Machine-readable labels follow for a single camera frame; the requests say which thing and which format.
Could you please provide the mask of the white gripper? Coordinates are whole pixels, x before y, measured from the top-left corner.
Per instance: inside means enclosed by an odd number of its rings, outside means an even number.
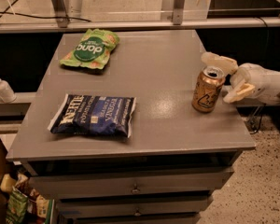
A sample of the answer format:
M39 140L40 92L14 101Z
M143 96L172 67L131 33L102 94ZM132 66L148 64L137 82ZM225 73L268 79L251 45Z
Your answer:
M204 52L201 60L207 66L220 68L230 78L231 90L224 96L226 103L244 98L256 99L266 105L280 105L280 71L269 70L260 65L237 62L213 52Z

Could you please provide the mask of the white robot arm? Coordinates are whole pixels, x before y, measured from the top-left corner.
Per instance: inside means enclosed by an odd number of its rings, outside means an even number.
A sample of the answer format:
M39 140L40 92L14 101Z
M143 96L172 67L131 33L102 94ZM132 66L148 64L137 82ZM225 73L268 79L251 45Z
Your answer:
M204 52L201 59L207 66L217 67L225 76L231 76L231 87L223 98L226 103L256 99L266 105L280 105L280 71L253 63L239 65L232 58L212 52Z

